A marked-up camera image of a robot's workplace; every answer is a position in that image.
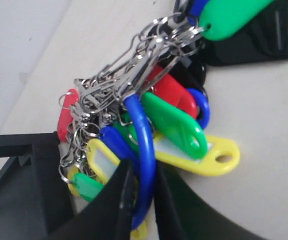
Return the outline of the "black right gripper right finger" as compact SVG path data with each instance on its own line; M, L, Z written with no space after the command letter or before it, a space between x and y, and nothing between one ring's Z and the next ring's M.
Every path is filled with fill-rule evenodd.
M154 211L161 240L259 240L200 198L174 167L156 164Z

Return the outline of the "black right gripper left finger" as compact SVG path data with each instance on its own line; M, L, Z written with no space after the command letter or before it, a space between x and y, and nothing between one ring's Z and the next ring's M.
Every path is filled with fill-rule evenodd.
M51 240L128 240L134 212L134 169L123 160L97 197L50 235Z

